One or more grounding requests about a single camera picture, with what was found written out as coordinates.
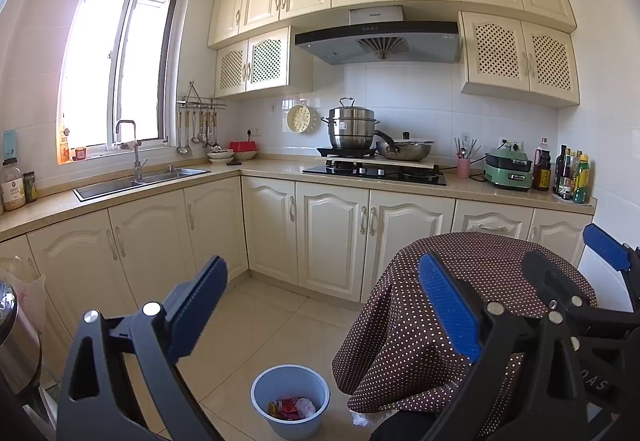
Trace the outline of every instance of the plastic jar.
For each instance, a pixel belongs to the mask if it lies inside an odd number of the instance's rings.
[[[18,160],[15,157],[6,159],[2,163],[0,186],[2,188],[4,209],[7,212],[17,210],[25,205],[27,199],[24,196],[24,182],[22,181],[20,169],[18,169]]]

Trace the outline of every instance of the kitchen sink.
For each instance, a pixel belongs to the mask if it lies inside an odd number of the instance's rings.
[[[83,186],[76,188],[74,193],[80,201],[88,201],[97,197],[108,196],[117,192],[124,192],[139,188],[140,186],[154,185],[174,179],[182,179],[184,177],[192,177],[200,174],[207,174],[208,170],[199,170],[194,168],[174,168],[165,172],[153,172],[143,175],[142,179],[133,179],[133,176],[121,177],[113,181],[105,181],[103,183],[95,183],[95,185]]]

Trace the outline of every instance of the beige countertop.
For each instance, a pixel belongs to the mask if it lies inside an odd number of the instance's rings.
[[[241,166],[213,166],[210,163],[204,163],[191,167],[209,170],[207,174],[176,179],[157,185],[142,186],[126,192],[91,199],[85,202],[80,202],[73,190],[68,190],[42,197],[19,210],[4,212],[4,215],[0,215],[0,242],[29,233],[38,228],[59,223],[68,218],[97,212],[98,210],[123,204],[124,202],[135,201],[148,196],[239,175],[322,183],[327,185],[354,186],[356,188],[370,188],[372,190],[384,190],[386,192],[440,196],[468,199],[470,201],[514,204],[516,206],[545,208],[547,210],[559,210],[577,214],[593,215],[595,213],[596,200],[593,198],[591,205],[583,206],[574,204],[573,202],[562,201],[549,192],[502,190],[500,188],[494,188],[489,183],[480,183],[471,179],[458,179],[455,174],[446,174],[447,186],[434,186],[398,181],[302,173],[302,170],[317,166],[318,164],[320,163],[317,159],[310,159],[308,161],[255,159],[247,161]]]

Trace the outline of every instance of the lattice panel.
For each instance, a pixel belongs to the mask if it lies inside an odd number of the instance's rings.
[[[552,87],[571,90],[569,58],[564,44],[548,35],[533,36],[538,81]]]
[[[265,40],[254,47],[251,82],[265,82],[280,77],[282,40]]]
[[[478,72],[519,78],[518,51],[513,31],[496,24],[474,27],[478,43]]]
[[[231,51],[220,60],[220,89],[242,85],[242,51]]]

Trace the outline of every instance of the tile floor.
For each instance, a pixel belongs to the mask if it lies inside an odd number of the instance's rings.
[[[250,278],[225,293],[193,354],[182,358],[178,369],[225,441],[282,439],[250,398],[255,377],[281,363],[311,367],[329,385],[331,401],[313,439],[366,441],[372,429],[353,426],[348,396],[336,387],[331,369],[357,315]],[[127,366],[149,427],[169,438],[135,358],[128,358]]]

